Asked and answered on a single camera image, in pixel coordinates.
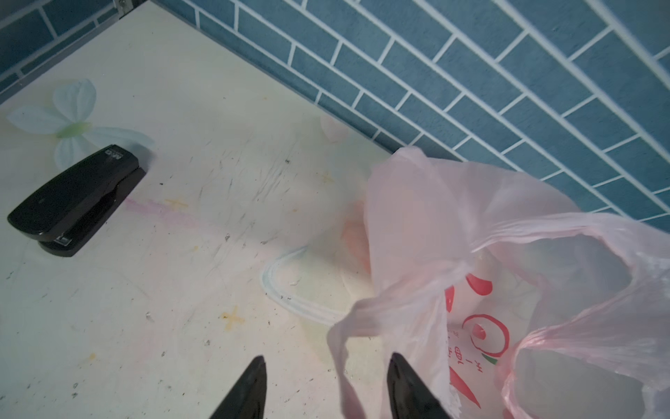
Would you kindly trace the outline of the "black stapler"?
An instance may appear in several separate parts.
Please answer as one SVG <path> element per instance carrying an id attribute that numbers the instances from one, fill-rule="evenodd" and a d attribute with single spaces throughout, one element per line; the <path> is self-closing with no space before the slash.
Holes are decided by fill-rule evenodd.
<path id="1" fill-rule="evenodd" d="M 146 171 L 118 145 L 89 155 L 27 197 L 9 224 L 46 252 L 74 256 L 112 216 Z"/>

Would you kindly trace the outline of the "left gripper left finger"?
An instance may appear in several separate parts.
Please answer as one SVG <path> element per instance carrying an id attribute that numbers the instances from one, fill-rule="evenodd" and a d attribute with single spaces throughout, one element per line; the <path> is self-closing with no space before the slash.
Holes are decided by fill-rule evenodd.
<path id="1" fill-rule="evenodd" d="M 256 356 L 232 386 L 210 419 L 263 419 L 267 396 L 265 358 Z"/>

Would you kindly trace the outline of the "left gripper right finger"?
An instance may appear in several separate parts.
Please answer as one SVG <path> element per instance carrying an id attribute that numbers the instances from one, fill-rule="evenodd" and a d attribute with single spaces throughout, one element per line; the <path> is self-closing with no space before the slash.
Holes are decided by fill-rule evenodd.
<path id="1" fill-rule="evenodd" d="M 392 419 L 450 419 L 419 375 L 399 353 L 393 353 L 387 370 Z"/>

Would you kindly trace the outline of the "pink plastic bag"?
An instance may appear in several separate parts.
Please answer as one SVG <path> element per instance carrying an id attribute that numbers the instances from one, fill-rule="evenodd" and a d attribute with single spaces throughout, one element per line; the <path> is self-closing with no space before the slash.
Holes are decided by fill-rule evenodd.
<path id="1" fill-rule="evenodd" d="M 453 418 L 666 418 L 669 236 L 527 174 L 402 148 L 363 202 L 374 294 L 327 342 L 380 337 Z"/>

